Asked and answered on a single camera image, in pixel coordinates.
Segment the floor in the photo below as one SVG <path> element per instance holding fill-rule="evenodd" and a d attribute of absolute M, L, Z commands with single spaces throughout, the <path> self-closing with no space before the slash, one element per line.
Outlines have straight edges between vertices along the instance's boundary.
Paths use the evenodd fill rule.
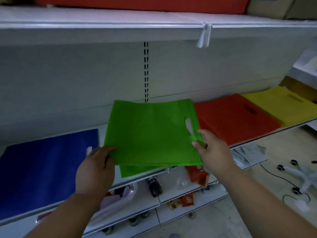
<path fill-rule="evenodd" d="M 262 165 L 271 173 L 284 177 L 293 184 L 300 186 L 301 180 L 295 176 L 282 173 L 276 169 L 276 165 L 289 165 L 290 160 L 306 164 L 307 167 L 317 170 L 317 164 L 311 164 L 311 160 L 317 160 L 317 132 L 305 126 L 278 133 L 272 137 L 262 139 L 259 145 L 266 147 L 268 161 Z M 291 192 L 292 185 L 288 182 L 267 173 L 260 165 L 249 169 L 249 172 L 257 181 L 273 192 L 278 198 L 283 195 L 291 195 L 297 199 L 307 201 L 306 195 L 296 196 Z M 285 203 L 305 217 L 317 227 L 317 190 L 310 188 L 308 194 L 311 202 L 307 205 L 310 211 L 302 212 L 291 197 L 285 197 Z M 138 238 L 167 238 L 172 233 L 179 234 L 182 238 L 212 237 L 212 238 L 249 238 L 252 237 L 242 221 L 230 197 L 207 205 L 194 213 L 195 219 L 183 216 L 165 225 L 151 230 Z"/>

